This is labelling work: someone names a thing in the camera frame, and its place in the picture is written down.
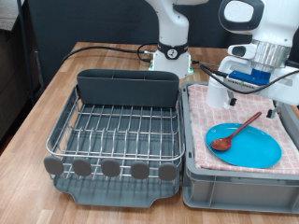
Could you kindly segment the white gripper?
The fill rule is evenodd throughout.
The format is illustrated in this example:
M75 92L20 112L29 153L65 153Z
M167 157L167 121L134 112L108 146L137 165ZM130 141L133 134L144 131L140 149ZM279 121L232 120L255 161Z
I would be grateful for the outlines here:
M218 70L207 69L210 76L207 104L210 106L235 106L235 93L256 94L287 105L299 105L298 69L291 66L253 67L251 61L227 56ZM267 117L280 114L280 107L269 109Z

